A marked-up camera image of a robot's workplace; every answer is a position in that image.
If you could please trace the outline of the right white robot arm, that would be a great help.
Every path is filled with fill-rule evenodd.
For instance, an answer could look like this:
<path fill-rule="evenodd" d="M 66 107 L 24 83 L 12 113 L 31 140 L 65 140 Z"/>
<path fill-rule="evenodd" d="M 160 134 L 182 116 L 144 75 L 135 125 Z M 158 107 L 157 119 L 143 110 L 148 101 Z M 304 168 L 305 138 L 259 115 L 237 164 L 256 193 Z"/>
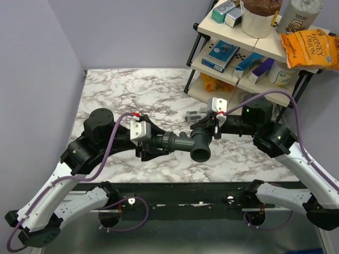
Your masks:
<path fill-rule="evenodd" d="M 254 180 L 244 191 L 245 204 L 285 207 L 323 230 L 338 228 L 338 181 L 306 151 L 301 135 L 273 122 L 273 105 L 259 94 L 246 95 L 239 108 L 241 115 L 233 115 L 223 99 L 213 97 L 207 115 L 190 128 L 193 134 L 204 133 L 210 139 L 220 139 L 222 134 L 252 136 L 260 151 L 287 167 L 306 187 L 287 189 Z"/>

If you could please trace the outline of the grey T pipe fitting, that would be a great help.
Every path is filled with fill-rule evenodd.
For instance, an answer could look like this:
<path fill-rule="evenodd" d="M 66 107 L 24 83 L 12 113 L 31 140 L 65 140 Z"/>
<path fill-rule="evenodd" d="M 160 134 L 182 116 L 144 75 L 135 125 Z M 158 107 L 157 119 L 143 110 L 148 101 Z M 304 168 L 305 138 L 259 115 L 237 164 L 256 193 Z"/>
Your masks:
<path fill-rule="evenodd" d="M 210 142 L 210 133 L 198 128 L 194 129 L 189 137 L 185 132 L 180 132 L 179 136 L 175 135 L 169 142 L 169 149 L 189 152 L 195 162 L 206 162 L 211 157 Z"/>

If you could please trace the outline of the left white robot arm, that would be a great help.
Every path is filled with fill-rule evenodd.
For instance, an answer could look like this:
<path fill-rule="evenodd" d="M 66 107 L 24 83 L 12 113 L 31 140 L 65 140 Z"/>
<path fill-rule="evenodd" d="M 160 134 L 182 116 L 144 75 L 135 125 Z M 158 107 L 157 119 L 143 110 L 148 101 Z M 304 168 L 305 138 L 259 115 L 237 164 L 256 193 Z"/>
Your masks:
<path fill-rule="evenodd" d="M 9 211 L 5 220 L 13 228 L 7 240 L 11 253 L 26 248 L 43 248 L 74 219 L 94 209 L 121 207 L 124 202 L 110 182 L 102 182 L 78 199 L 64 202 L 80 182 L 91 182 L 102 172 L 109 156 L 135 150 L 146 160 L 141 149 L 146 141 L 162 136 L 146 114 L 123 113 L 117 120 L 107 108 L 94 110 L 83 123 L 81 136 L 61 155 L 47 182 L 27 205 Z"/>

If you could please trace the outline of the clear plastic pipe fitting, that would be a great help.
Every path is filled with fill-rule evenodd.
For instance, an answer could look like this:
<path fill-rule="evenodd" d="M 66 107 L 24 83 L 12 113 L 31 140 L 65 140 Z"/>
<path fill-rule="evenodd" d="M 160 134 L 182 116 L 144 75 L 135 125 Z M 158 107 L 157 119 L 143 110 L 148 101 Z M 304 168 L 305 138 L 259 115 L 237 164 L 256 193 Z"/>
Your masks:
<path fill-rule="evenodd" d="M 203 119 L 204 117 L 206 117 L 206 115 L 207 112 L 205 111 L 186 111 L 184 119 L 186 122 L 191 123 Z"/>

